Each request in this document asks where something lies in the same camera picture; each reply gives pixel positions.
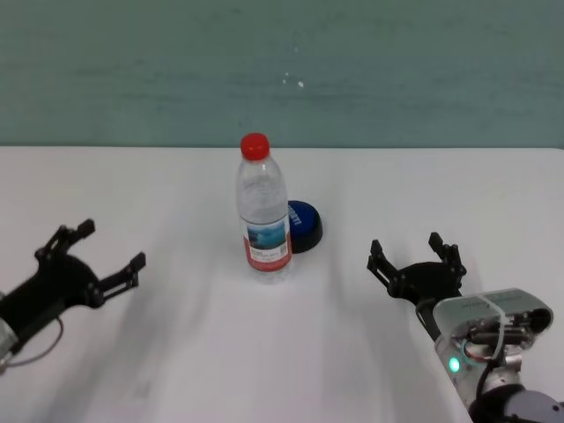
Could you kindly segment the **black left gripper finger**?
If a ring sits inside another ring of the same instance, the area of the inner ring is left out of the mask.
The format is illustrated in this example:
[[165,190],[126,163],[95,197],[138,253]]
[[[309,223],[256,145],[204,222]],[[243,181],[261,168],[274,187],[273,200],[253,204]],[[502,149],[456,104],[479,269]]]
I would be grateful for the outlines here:
[[34,257],[38,261],[51,260],[53,256],[64,255],[77,242],[84,240],[95,232],[95,223],[86,219],[76,228],[60,226],[48,242],[37,249]]
[[145,253],[140,252],[120,271],[91,283],[87,287],[87,306],[102,307],[114,297],[138,287],[138,273],[145,266]]

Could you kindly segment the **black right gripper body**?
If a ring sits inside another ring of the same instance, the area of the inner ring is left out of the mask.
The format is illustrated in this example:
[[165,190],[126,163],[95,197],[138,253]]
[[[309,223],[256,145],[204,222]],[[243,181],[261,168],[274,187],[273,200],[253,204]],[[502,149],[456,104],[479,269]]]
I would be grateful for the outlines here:
[[434,308],[442,300],[461,296],[462,277],[461,266],[416,263],[396,271],[390,278],[387,291],[392,298],[412,303],[429,337],[438,338],[440,330],[433,316]]

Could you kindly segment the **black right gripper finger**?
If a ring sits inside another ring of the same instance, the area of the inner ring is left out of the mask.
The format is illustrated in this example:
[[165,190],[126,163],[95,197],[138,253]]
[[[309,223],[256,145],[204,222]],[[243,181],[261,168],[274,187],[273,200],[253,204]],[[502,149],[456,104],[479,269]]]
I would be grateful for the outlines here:
[[442,237],[432,232],[429,236],[428,244],[433,252],[441,259],[442,263],[448,268],[450,275],[456,282],[461,282],[466,275],[466,268],[462,263],[459,248],[456,244],[446,244]]
[[399,295],[399,272],[388,261],[378,240],[372,240],[367,269],[384,285],[388,295]]

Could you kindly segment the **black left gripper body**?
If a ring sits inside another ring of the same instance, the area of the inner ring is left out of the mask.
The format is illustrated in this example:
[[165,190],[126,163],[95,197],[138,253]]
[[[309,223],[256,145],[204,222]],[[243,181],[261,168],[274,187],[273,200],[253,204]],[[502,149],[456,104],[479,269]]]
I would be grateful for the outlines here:
[[21,348],[65,310],[103,304],[104,294],[93,271],[74,256],[60,256],[40,263],[31,278],[1,300],[1,320]]

